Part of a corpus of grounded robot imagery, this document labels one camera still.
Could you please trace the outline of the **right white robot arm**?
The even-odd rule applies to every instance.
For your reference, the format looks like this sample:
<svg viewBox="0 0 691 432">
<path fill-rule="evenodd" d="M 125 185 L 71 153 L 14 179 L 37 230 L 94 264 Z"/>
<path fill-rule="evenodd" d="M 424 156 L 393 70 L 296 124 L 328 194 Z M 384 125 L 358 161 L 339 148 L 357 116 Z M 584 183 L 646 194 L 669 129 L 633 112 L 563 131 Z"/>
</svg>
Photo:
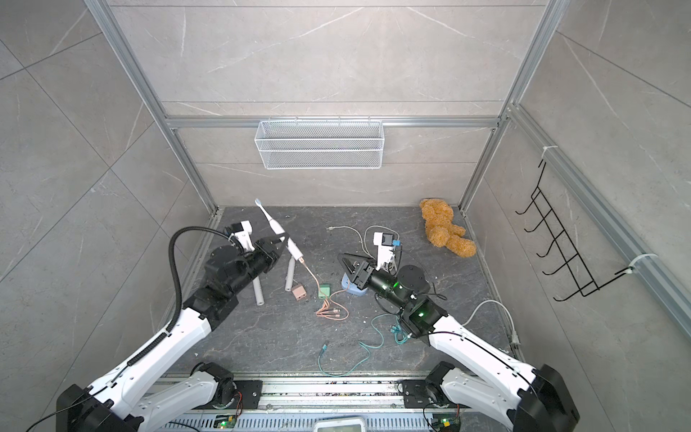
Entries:
<svg viewBox="0 0 691 432">
<path fill-rule="evenodd" d="M 498 421 L 512 431 L 572 431 L 581 419 L 563 377 L 549 365 L 523 363 L 474 335 L 431 298 L 418 266 L 396 275 L 377 268 L 369 257 L 338 257 L 349 282 L 396 307 L 409 338 L 450 356 L 421 383 L 424 403 L 462 405 Z"/>
</svg>

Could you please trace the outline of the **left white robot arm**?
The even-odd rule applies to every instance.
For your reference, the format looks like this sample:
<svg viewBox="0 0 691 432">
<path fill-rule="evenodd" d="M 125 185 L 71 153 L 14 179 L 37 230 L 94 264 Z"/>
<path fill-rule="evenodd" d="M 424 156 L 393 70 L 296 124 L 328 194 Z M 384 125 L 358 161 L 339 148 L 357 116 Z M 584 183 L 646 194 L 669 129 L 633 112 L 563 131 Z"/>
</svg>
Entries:
<svg viewBox="0 0 691 432">
<path fill-rule="evenodd" d="M 184 298 L 176 264 L 178 230 L 167 247 L 175 307 L 169 322 L 145 345 L 90 385 L 68 387 L 54 412 L 57 431 L 153 431 L 192 408 L 228 402 L 234 375 L 216 363 L 202 365 L 190 378 L 167 390 L 146 392 L 190 348 L 208 337 L 238 306 L 238 295 L 262 273 L 272 270 L 292 239 L 284 230 L 258 239 L 245 250 L 231 232 L 200 227 L 228 241 L 229 253 L 212 270 L 212 279 Z"/>
</svg>

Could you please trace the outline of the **pink charger plug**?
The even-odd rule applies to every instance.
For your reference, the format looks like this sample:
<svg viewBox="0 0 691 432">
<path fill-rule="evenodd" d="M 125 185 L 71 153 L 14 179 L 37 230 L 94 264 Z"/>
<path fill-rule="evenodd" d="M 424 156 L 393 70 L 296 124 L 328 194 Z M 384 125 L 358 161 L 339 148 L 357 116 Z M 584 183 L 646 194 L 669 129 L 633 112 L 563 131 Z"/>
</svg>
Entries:
<svg viewBox="0 0 691 432">
<path fill-rule="evenodd" d="M 305 300 L 307 298 L 307 292 L 302 284 L 296 285 L 292 289 L 292 294 L 297 302 Z"/>
</svg>

